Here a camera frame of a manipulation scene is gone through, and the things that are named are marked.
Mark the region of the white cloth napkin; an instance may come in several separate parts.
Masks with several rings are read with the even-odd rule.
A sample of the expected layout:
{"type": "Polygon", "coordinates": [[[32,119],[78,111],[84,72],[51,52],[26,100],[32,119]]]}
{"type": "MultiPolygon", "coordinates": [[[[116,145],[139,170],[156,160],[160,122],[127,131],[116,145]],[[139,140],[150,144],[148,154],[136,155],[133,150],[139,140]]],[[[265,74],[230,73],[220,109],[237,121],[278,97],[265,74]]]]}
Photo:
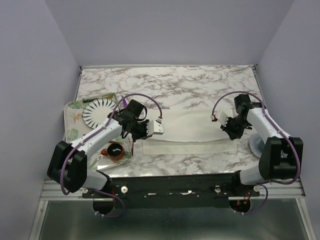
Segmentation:
{"type": "Polygon", "coordinates": [[[235,152],[236,142],[212,122],[209,108],[164,109],[164,133],[143,141],[144,155],[201,155],[235,152]]]}

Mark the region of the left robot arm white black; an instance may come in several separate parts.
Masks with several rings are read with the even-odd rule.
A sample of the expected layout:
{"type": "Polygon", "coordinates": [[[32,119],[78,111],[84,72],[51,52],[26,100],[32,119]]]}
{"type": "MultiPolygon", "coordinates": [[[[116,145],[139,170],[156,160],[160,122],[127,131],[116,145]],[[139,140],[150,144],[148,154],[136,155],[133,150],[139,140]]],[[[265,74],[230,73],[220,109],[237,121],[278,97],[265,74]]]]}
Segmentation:
{"type": "Polygon", "coordinates": [[[121,111],[114,109],[95,129],[86,135],[67,143],[60,141],[54,148],[47,175],[60,185],[64,195],[75,193],[81,188],[93,190],[99,197],[110,194],[109,176],[99,170],[88,170],[88,160],[109,141],[131,134],[132,139],[145,140],[151,137],[158,121],[139,121],[144,106],[131,100],[121,111]]]}

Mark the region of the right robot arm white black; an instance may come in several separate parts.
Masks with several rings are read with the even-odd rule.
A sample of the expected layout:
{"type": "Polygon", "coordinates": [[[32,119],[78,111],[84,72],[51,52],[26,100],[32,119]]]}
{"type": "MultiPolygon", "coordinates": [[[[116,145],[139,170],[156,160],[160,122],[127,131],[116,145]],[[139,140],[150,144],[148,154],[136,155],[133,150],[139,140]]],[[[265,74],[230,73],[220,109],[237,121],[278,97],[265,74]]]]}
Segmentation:
{"type": "Polygon", "coordinates": [[[248,186],[265,183],[293,184],[301,174],[304,143],[301,138],[285,132],[272,119],[263,100],[256,95],[236,91],[234,106],[237,115],[230,117],[222,110],[212,109],[211,120],[220,122],[220,128],[230,140],[240,139],[245,130],[255,129],[264,147],[258,163],[238,170],[232,177],[230,191],[241,196],[248,186]]]}

